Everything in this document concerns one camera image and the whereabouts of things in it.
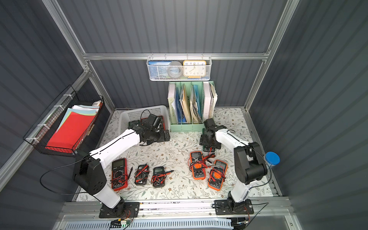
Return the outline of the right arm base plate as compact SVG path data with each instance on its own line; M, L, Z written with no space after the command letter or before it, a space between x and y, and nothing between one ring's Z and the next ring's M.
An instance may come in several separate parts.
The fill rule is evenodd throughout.
M215 200L211 205L217 215L251 215L254 214L252 201L246 199L240 203L234 202L230 197L228 199Z

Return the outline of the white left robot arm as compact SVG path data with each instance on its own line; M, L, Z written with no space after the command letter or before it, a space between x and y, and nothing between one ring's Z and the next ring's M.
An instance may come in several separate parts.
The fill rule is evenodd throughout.
M78 150L73 171L74 182L106 207L114 209L124 203L107 184L104 169L123 152L139 143L151 145L170 140L169 130L164 129L159 116L150 114L143 121L132 123L121 135L104 146L85 152Z

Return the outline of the orange multimeter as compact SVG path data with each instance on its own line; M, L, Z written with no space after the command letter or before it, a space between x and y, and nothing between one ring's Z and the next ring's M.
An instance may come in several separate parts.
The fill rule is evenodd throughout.
M189 170L192 172L192 177L195 180L204 180L206 178L206 169L208 168L206 162L210 163L210 159L215 158L215 153L207 156L201 151L191 152L188 160Z
M209 173L208 186L211 189L220 191L226 179L228 164L222 160L215 160Z

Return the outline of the small black multimeter right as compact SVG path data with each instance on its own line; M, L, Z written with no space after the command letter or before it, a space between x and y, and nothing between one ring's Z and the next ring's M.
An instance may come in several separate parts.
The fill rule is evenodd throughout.
M163 166L155 167L153 169L153 176L150 183L154 188L161 188L165 186L165 180L167 175L174 172L174 170L166 171Z

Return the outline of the green multimeter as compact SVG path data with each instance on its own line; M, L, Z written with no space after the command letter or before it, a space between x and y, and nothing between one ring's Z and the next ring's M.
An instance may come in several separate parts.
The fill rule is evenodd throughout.
M200 137L200 145L202 146L202 150L204 152L214 152L214 150L210 150L212 145L212 134L205 128L202 129L202 135Z

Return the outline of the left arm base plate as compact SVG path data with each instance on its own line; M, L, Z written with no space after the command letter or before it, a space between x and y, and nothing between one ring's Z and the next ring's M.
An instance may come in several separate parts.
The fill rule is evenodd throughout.
M140 202L119 202L115 208L109 208L102 204L100 208L99 218L135 218L138 216Z

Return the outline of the grey tape roll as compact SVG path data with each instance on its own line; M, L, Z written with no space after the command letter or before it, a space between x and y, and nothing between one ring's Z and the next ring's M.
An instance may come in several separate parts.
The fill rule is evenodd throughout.
M167 74L172 79L178 79L183 75L182 63L179 61L170 62L167 68Z

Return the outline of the red paper folder stack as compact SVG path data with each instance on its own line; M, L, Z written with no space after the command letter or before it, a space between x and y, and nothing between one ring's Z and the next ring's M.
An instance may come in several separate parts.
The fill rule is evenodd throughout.
M46 149L72 153L81 143L99 112L99 106L74 105L67 109L59 127L46 145Z

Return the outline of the green file organizer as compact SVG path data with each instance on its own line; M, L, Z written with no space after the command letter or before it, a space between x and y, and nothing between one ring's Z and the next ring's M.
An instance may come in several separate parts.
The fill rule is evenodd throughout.
M201 132L218 95L213 81L178 81L169 83L167 99L171 132Z

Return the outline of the yellow alarm clock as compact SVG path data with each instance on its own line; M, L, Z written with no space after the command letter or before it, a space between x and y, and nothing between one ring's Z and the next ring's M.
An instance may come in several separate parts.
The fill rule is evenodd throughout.
M207 62L205 60L184 60L183 75L188 78L205 77L207 73Z

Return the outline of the blue box in basket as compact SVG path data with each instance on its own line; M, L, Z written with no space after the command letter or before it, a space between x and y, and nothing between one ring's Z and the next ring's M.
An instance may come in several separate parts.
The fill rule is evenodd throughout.
M171 64L171 61L167 60L149 60L147 62L149 78L152 81L158 81L160 79L168 78L168 66Z

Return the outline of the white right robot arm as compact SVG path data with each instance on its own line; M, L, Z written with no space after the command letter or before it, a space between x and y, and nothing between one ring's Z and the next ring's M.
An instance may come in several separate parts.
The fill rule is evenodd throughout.
M215 149L225 146L233 153L237 181L229 195L232 203L245 201L251 189L264 186L262 179L268 174L268 165L257 151L258 143L235 136L224 125L216 125L212 118L204 121L204 130L200 145Z

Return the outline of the red multimeter near left arm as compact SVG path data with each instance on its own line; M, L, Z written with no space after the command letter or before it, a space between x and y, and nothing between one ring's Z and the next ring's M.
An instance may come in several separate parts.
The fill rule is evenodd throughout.
M133 168L130 172L127 172L127 159L121 158L112 162L112 178L111 188L118 192L128 186L128 181L132 173Z

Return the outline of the blue lid jar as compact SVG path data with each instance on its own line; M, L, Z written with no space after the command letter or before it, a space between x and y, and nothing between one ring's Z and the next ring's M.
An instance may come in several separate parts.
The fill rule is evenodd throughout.
M269 151L265 154L264 160L270 169L280 163L279 155L272 151Z

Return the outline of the white plastic basket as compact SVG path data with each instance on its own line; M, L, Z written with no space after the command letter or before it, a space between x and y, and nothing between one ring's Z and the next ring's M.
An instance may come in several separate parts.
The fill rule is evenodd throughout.
M147 118L149 113L163 117L164 129L171 130L170 116L167 107L164 105L157 105L123 111L119 118L118 133L122 134L126 129L128 129L129 122Z

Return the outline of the small black multimeter left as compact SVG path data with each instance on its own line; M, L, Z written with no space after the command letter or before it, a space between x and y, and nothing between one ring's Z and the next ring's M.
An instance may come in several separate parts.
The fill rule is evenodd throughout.
M147 184L148 176L149 176L149 166L147 164L139 165L135 175L134 175L134 183L137 186L144 186Z

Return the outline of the small black multimeter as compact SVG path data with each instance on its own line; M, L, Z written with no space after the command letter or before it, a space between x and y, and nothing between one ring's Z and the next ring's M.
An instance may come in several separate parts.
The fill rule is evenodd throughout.
M149 166L147 164L139 165L135 175L134 175L134 183L137 186L144 186L147 184L148 176L149 176Z
M167 175L174 172L174 170L166 171L163 166L155 167L153 169L153 176L150 183L154 188L161 188L165 186L165 180Z

